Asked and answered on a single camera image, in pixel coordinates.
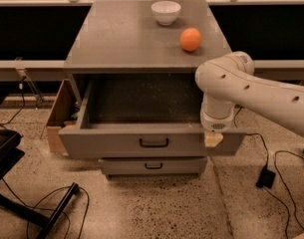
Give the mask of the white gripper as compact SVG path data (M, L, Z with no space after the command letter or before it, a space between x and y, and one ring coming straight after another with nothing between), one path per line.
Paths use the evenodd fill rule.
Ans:
M224 132L231 128L234 119L235 103L220 101L208 94L203 95L200 108L200 121L207 130L204 133L206 147L216 147L222 140Z

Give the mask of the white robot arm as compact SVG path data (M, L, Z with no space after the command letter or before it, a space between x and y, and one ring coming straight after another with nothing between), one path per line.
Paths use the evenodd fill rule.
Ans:
M304 86L257 78L254 62L244 52L208 60L195 71L203 91L200 121L208 131L231 127L240 105L304 137Z

